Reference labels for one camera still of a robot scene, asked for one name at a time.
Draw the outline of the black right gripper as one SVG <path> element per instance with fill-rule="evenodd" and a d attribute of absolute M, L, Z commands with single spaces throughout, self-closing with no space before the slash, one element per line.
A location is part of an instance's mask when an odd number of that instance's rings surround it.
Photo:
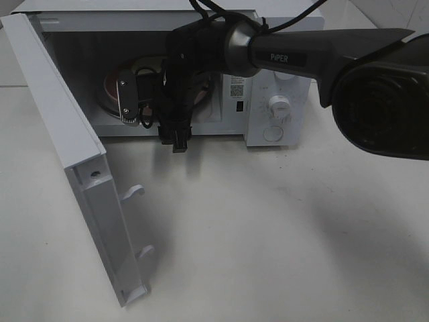
<path fill-rule="evenodd" d="M 182 121 L 190 119 L 195 109 L 208 99 L 208 73 L 173 60 L 163 60 L 158 69 L 140 66 L 135 75 L 123 69 L 117 79 L 117 101 L 121 121 L 149 129 L 155 120 Z M 192 137 L 187 126 L 158 126 L 162 145 L 171 145 L 173 153 L 184 153 Z"/>

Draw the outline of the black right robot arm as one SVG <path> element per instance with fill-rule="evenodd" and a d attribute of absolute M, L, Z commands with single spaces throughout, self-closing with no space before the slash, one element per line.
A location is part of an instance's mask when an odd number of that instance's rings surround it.
<path fill-rule="evenodd" d="M 214 73 L 272 70 L 312 78 L 341 133 L 381 156 L 428 159 L 428 36 L 407 29 L 271 33 L 242 19 L 200 20 L 170 32 L 155 76 L 137 77 L 165 144 L 183 152 L 195 98 Z"/>

